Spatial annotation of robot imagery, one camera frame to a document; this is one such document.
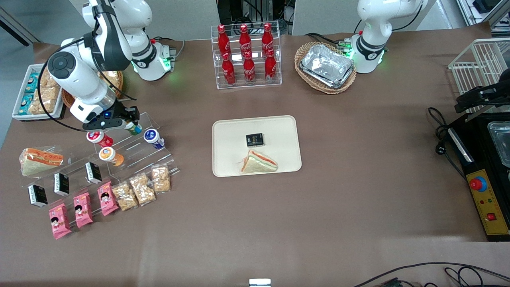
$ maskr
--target acrylic bottle rack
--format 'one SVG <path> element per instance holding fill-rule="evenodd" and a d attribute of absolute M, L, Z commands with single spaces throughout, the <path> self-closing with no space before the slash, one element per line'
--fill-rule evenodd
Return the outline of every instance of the acrylic bottle rack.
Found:
<path fill-rule="evenodd" d="M 282 44 L 280 41 L 280 28 L 278 21 L 269 22 L 272 25 L 271 33 L 273 35 L 274 59 L 276 60 L 276 81 L 273 83 L 268 83 L 265 79 L 265 59 L 262 58 L 262 35 L 264 34 L 264 23 L 267 22 L 247 23 L 248 33 L 251 38 L 251 54 L 253 57 L 253 62 L 255 63 L 256 77 L 255 82 L 250 85 L 246 84 L 244 81 L 244 61 L 242 59 L 241 49 L 239 47 L 241 24 L 225 25 L 225 33 L 230 40 L 230 47 L 232 52 L 231 61 L 234 65 L 234 73 L 236 75 L 236 84 L 234 86 L 228 86 L 225 77 L 223 76 L 223 69 L 221 68 L 223 59 L 221 58 L 221 53 L 218 48 L 218 27 L 211 27 L 211 44 L 213 48 L 214 72 L 216 74 L 216 86 L 218 89 L 282 84 Z"/>

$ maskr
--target table surface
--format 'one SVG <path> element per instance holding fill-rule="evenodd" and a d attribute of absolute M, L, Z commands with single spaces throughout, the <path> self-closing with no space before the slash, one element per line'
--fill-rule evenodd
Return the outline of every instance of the table surface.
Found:
<path fill-rule="evenodd" d="M 129 68 L 126 91 L 161 125 L 181 172 L 156 202 L 58 241 L 46 211 L 19 186 L 18 156 L 85 136 L 52 122 L 12 121 L 0 151 L 0 282 L 247 286 L 249 278 L 272 278 L 274 286 L 352 286 L 424 261 L 508 274 L 510 243 L 486 242 L 467 185 L 434 152 L 436 125 L 426 112 L 434 106 L 449 121 L 457 117 L 447 64 L 487 37 L 487 25 L 394 33 L 377 70 L 340 95 L 311 89 L 295 72 L 294 53 L 310 40 L 303 36 L 282 37 L 277 87 L 217 90 L 209 41 L 188 42 L 175 72 L 156 82 Z M 36 58 L 52 49 L 38 45 Z M 297 121 L 300 171 L 213 175 L 214 122 L 287 114 Z M 69 113 L 64 122 L 79 125 Z M 395 276 L 450 285 L 439 266 Z"/>

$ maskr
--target coca-cola bottle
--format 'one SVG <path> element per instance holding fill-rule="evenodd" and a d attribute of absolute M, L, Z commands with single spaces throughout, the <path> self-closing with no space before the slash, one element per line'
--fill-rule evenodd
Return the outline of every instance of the coca-cola bottle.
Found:
<path fill-rule="evenodd" d="M 225 34 L 225 26 L 218 25 L 218 48 L 220 49 L 221 57 L 227 55 L 230 57 L 230 40 Z"/>
<path fill-rule="evenodd" d="M 248 26 L 246 24 L 241 24 L 241 36 L 239 37 L 239 46 L 241 47 L 241 55 L 243 59 L 249 57 L 251 59 L 251 39 L 248 35 Z"/>
<path fill-rule="evenodd" d="M 255 83 L 255 63 L 251 59 L 251 52 L 245 54 L 244 60 L 244 81 L 246 84 L 253 85 Z"/>
<path fill-rule="evenodd" d="M 273 34 L 271 34 L 271 23 L 264 24 L 264 34 L 262 35 L 262 58 L 265 59 L 267 51 L 273 49 Z"/>
<path fill-rule="evenodd" d="M 236 84 L 236 75 L 234 74 L 234 65 L 230 62 L 230 57 L 228 54 L 223 54 L 223 64 L 221 67 L 223 68 L 223 75 L 225 76 L 226 85 L 234 86 Z"/>
<path fill-rule="evenodd" d="M 267 51 L 266 58 L 266 82 L 274 83 L 276 81 L 276 60 L 274 59 L 274 50 Z"/>

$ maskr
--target black machine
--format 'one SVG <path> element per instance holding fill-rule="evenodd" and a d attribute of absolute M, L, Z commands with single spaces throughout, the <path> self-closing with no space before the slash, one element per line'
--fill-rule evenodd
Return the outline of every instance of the black machine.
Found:
<path fill-rule="evenodd" d="M 510 105 L 509 75 L 506 70 L 498 83 L 458 97 L 458 113 L 484 107 L 445 127 L 445 139 L 462 164 L 488 241 L 510 241 L 510 113 L 483 113 Z"/>

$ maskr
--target control panel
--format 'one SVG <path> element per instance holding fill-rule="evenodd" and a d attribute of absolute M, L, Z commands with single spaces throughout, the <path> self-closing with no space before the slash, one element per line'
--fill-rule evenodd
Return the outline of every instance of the control panel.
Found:
<path fill-rule="evenodd" d="M 466 176 L 487 235 L 509 234 L 508 227 L 485 169 Z"/>

